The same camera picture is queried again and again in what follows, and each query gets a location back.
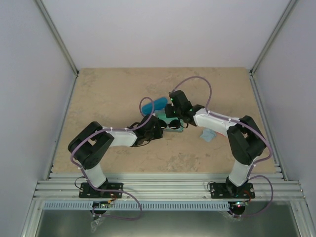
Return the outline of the brown tortoiseshell sunglasses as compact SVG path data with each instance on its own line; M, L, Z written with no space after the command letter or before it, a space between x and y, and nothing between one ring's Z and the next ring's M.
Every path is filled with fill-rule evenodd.
M183 126L179 119L173 119L171 121L164 121L162 119L159 119L158 121L161 129L183 130Z

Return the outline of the grey-blue teal-lined glasses case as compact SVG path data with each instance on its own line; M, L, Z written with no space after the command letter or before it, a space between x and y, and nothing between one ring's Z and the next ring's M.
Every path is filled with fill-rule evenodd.
M158 118L161 129L165 132L183 132L183 121L174 118L167 118L164 110L155 111L155 115Z

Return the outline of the blue hard glasses case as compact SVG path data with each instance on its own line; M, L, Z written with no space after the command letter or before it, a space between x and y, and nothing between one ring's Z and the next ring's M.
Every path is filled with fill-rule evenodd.
M148 115L151 113L152 109L154 111L160 111L165 108L166 104L168 103L168 99L166 97L160 97L154 100L154 103L150 102L141 107L141 114Z

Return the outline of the blue cleaning cloth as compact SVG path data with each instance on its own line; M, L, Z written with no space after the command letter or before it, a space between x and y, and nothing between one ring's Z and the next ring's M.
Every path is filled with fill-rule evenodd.
M211 142L214 138L216 138L216 132L212 129L205 128L200 135L200 138L206 142Z

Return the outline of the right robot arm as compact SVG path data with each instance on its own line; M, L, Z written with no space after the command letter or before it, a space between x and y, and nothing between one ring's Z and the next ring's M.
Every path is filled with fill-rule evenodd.
M232 118L211 112L202 105L193 106L181 90L170 92L169 97L171 103L165 107L168 117L177 117L186 124L208 128L228 138L235 163L225 186L230 196L240 196L257 158L268 147L256 122L250 116Z

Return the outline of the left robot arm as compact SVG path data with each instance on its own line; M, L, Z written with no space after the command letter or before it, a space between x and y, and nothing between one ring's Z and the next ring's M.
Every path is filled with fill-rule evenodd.
M140 147L163 137L159 119L146 115L141 122L135 122L126 128L102 127L96 121L91 122L68 145L71 161L79 166L91 191L97 197L108 192L108 179L103 173L100 161L111 147Z

